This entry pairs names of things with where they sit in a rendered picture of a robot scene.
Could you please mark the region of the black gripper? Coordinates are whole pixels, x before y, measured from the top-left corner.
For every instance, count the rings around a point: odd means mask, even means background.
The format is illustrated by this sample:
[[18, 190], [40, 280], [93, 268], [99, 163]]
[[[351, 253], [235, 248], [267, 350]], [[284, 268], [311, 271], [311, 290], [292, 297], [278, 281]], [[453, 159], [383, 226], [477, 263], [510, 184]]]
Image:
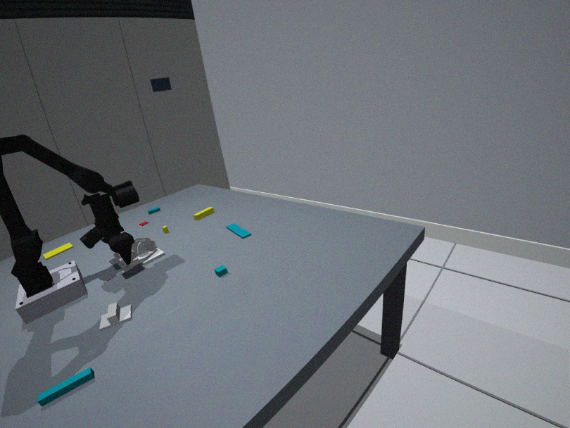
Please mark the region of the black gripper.
[[118, 252], [127, 265], [131, 263], [131, 251], [134, 239], [131, 234], [123, 232], [124, 228], [119, 223], [119, 215], [115, 211], [102, 218], [96, 218], [96, 224], [102, 225], [109, 238], [101, 241], [107, 243], [113, 252]]

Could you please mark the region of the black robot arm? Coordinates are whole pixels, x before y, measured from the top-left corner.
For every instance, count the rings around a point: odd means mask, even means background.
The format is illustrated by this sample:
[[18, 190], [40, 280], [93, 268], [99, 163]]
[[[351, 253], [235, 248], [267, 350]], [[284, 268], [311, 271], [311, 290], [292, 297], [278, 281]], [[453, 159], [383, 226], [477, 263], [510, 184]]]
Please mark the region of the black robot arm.
[[[28, 298], [52, 287], [53, 279], [47, 267], [43, 266], [41, 261], [38, 262], [43, 241], [39, 238], [37, 229], [32, 231], [26, 226], [4, 177], [1, 156], [21, 151], [67, 175], [88, 193], [99, 191], [106, 193], [101, 196], [99, 193], [91, 196], [85, 194], [81, 201], [83, 206], [90, 205], [95, 218], [102, 218], [115, 211], [110, 196], [116, 206], [124, 208], [138, 202], [139, 195], [132, 181], [112, 187], [111, 184], [104, 182], [98, 172], [71, 163], [27, 135], [0, 138], [0, 216], [9, 231], [16, 259], [11, 273], [18, 278]], [[87, 248], [93, 248], [102, 238], [109, 238], [102, 225], [96, 222], [94, 224], [95, 227], [80, 239]]]

